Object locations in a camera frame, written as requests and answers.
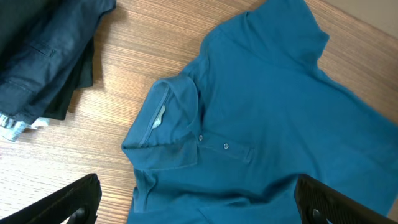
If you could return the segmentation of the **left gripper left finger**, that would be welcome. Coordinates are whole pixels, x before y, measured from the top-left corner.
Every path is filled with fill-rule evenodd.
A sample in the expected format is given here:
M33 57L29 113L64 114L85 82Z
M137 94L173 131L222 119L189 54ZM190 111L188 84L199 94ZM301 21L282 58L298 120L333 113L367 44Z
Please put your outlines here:
M95 224L101 197L98 176L88 174L1 219L1 224Z

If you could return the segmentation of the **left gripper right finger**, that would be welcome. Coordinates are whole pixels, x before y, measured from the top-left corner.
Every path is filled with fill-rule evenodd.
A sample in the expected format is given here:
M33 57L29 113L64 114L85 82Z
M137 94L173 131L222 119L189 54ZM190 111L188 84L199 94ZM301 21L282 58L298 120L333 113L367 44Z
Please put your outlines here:
M294 197L302 224L397 224L306 174Z

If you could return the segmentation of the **blue polo shirt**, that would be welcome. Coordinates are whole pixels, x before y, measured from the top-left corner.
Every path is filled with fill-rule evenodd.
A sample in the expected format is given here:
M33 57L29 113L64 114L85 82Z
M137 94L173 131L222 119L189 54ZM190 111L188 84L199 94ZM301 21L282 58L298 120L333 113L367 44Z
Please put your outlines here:
M299 223L300 174L387 215L397 126L319 69L328 42L304 1L270 0L215 27L154 83L122 150L129 223Z

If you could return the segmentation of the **light blue folded jeans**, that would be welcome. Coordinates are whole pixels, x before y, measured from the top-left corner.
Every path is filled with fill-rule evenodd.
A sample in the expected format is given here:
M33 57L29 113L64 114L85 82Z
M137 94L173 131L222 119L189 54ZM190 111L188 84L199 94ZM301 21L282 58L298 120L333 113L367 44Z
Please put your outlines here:
M1 136L8 141L15 142L26 129L46 127L49 125L49 122L48 118L38 118L32 124L27 124L23 121L15 121L1 114Z

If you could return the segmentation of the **black folded garment underneath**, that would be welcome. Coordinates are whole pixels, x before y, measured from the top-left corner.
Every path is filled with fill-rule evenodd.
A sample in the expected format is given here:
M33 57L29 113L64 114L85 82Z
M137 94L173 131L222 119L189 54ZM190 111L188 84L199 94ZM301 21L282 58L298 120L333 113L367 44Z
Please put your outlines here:
M87 43L65 84L46 108L42 117L64 120L72 100L73 92L93 86L94 38Z

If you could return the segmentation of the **navy folded garment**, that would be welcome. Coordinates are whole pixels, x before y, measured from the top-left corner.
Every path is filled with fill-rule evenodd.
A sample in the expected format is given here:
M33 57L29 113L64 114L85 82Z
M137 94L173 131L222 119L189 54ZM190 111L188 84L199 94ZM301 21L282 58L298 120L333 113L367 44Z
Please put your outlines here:
M115 0L63 0L1 61L1 114L32 124L61 90Z

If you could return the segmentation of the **black folded garment on top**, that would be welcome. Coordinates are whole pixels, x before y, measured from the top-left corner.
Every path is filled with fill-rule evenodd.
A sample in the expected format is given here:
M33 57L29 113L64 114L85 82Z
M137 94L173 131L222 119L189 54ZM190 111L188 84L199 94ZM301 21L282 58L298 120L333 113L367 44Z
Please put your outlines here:
M59 3L59 0L1 0L2 62L20 47L31 26Z

